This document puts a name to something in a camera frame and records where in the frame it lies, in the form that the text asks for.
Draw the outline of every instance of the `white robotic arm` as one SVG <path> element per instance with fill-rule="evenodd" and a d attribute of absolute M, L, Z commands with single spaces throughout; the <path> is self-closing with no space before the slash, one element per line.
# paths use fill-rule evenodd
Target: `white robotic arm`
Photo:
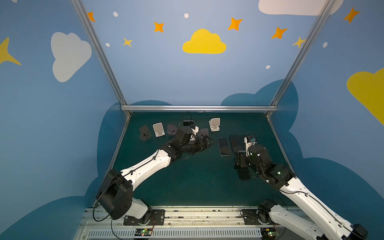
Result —
<path fill-rule="evenodd" d="M 132 197 L 133 191 L 155 172 L 181 158 L 183 153 L 196 154 L 211 146 L 208 136 L 196 134 L 199 128 L 190 124 L 180 127 L 174 138 L 163 144 L 151 156 L 132 167 L 118 172 L 111 169 L 104 178 L 97 195 L 97 201 L 112 219 L 128 215 L 145 224 L 151 209 L 143 201 Z"/>
<path fill-rule="evenodd" d="M 364 240 L 367 230 L 359 224 L 352 225 L 342 218 L 320 199 L 318 199 L 287 167 L 274 164 L 267 149 L 256 143 L 254 136 L 247 136 L 244 141 L 246 153 L 239 153 L 238 158 L 245 161 L 261 179 L 278 189 L 291 199 L 314 221 L 308 222 L 282 208 L 272 200 L 266 200 L 258 208 L 259 221 L 270 220 L 283 225 L 306 240 Z"/>

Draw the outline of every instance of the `smartphone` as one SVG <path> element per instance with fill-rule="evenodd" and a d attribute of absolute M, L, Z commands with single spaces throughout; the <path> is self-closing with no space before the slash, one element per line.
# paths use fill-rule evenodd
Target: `smartphone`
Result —
<path fill-rule="evenodd" d="M 231 150 L 229 149 L 228 138 L 219 137 L 217 139 L 218 148 L 221 156 L 231 156 Z"/>
<path fill-rule="evenodd" d="M 244 145 L 242 144 L 240 135 L 230 135 L 229 141 L 231 142 L 233 153 L 238 153 L 239 151 L 245 150 Z"/>
<path fill-rule="evenodd" d="M 246 137 L 245 134 L 241 135 L 241 142 L 243 143 L 244 149 L 245 149 L 245 142 L 244 142 L 245 137 Z"/>
<path fill-rule="evenodd" d="M 189 120 L 184 120 L 183 121 L 183 126 L 189 126 L 189 125 L 191 125 L 191 124 L 193 124 L 194 122 L 193 122 L 193 120 L 192 121 L 189 121 Z"/>

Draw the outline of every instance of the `green table surface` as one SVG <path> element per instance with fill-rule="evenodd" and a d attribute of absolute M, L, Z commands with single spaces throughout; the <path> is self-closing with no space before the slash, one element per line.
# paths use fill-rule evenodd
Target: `green table surface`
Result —
<path fill-rule="evenodd" d="M 133 113 L 114 168 L 116 170 L 128 168 L 156 152 L 160 145 L 171 140 L 173 136 L 165 134 L 155 137 L 152 125 L 162 122 L 166 133 L 168 124 L 179 125 L 181 115 L 182 113 Z M 295 205 L 260 178 L 240 180 L 237 171 L 233 169 L 235 159 L 233 153 L 228 157 L 220 156 L 218 137 L 227 137 L 229 141 L 230 135 L 241 135 L 251 131 L 257 136 L 257 142 L 268 149 L 275 163 L 288 166 L 265 115 L 263 113 L 192 113 L 192 120 L 200 129 L 209 128 L 208 121 L 211 118 L 220 118 L 220 131 L 209 131 L 209 136 L 215 140 L 214 145 L 187 159 L 185 158 L 188 154 L 183 154 L 179 160 L 159 170 L 140 184 L 134 191 L 134 197 L 152 206 L 256 206 L 268 198 L 272 199 L 272 195 L 276 194 L 288 206 Z M 190 115 L 185 113 L 182 120 L 189 119 Z M 152 137 L 146 141 L 139 137 L 139 128 L 144 124 L 152 133 Z M 280 199 L 275 197 L 275 200 L 283 205 Z"/>

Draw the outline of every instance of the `phone screen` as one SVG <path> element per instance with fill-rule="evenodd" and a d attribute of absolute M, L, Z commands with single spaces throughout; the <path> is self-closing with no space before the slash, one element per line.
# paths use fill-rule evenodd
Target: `phone screen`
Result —
<path fill-rule="evenodd" d="M 240 135 L 230 135 L 229 140 L 231 141 L 232 152 L 238 153 L 239 151 L 244 151 L 244 145 L 242 144 Z"/>
<path fill-rule="evenodd" d="M 228 139 L 226 137 L 219 137 L 217 139 L 218 147 L 221 156 L 230 156 L 231 150 L 229 149 Z"/>

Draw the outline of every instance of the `orange star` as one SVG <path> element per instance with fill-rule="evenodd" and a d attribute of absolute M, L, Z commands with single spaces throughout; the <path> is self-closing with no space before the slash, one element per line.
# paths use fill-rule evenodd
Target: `orange star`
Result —
<path fill-rule="evenodd" d="M 280 38 L 281 39 L 281 37 L 283 36 L 283 33 L 285 32 L 285 30 L 287 30 L 287 28 L 286 29 L 277 28 L 276 29 L 276 33 L 275 33 L 275 35 L 272 38 Z"/>
<path fill-rule="evenodd" d="M 352 22 L 352 19 L 357 15 L 359 14 L 360 12 L 356 12 L 353 8 L 352 10 L 349 12 L 349 14 L 343 19 L 343 20 L 348 20 L 349 23 Z"/>
<path fill-rule="evenodd" d="M 241 21 L 243 21 L 243 20 L 242 19 L 236 20 L 236 19 L 232 18 L 232 23 L 229 26 L 228 30 L 235 29 L 238 31 L 239 30 L 239 24 L 241 23 Z"/>
<path fill-rule="evenodd" d="M 155 22 L 155 26 L 156 26 L 155 31 L 161 31 L 163 33 L 163 25 L 164 25 L 164 23 L 156 23 Z"/>
<path fill-rule="evenodd" d="M 93 12 L 88 13 L 89 20 L 96 22 L 95 19 L 93 18 Z"/>

